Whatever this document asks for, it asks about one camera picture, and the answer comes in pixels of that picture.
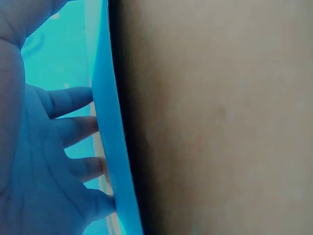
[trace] palm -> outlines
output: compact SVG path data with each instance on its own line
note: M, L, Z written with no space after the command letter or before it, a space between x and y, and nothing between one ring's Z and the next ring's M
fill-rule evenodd
M10 9L5 8L10 2L0 0L0 10L3 6ZM52 2L62 6L65 0ZM1 234L81 234L90 222L114 210L111 198L83 185L102 174L100 158L74 160L64 152L64 148L97 131L94 117L59 118L90 103L91 90L46 92L25 85L19 46L3 33L5 25L1 23ZM20 39L18 43L23 41L21 35L15 36Z

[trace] blue plastic edge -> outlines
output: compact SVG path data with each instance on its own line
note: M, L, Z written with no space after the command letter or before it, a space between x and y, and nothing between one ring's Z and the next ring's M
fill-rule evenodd
M107 0L102 3L92 92L118 217L127 235L143 235L114 75Z

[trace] finger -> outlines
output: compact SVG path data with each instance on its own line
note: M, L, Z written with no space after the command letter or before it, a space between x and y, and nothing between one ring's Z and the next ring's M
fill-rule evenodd
M115 212L115 202L112 196L96 189L89 189L89 215L91 222L105 218Z
M63 141L64 148L70 147L98 131L96 117L70 117L53 120Z
M103 157L69 158L68 167L71 174L79 178L83 183L100 177L107 168Z
M22 48L26 38L71 0L5 0L0 3L0 38Z
M38 97L50 118L58 118L76 111L90 104L93 100L90 87L75 87L57 91L33 88L37 91Z

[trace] white circular mark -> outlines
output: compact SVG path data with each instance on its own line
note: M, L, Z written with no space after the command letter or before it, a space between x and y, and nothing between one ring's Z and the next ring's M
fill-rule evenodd
M59 13L54 14L53 16L51 16L51 19L56 20L60 17Z

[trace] skin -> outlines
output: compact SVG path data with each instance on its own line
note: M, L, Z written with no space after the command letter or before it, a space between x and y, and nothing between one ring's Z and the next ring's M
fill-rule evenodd
M312 10L306 0L111 4L146 234L312 234Z
M113 199L83 182L102 158L69 159L64 148L98 131L95 117L58 118L92 102L90 88L47 92L25 84L21 48L65 0L0 0L0 231L82 234L114 212Z

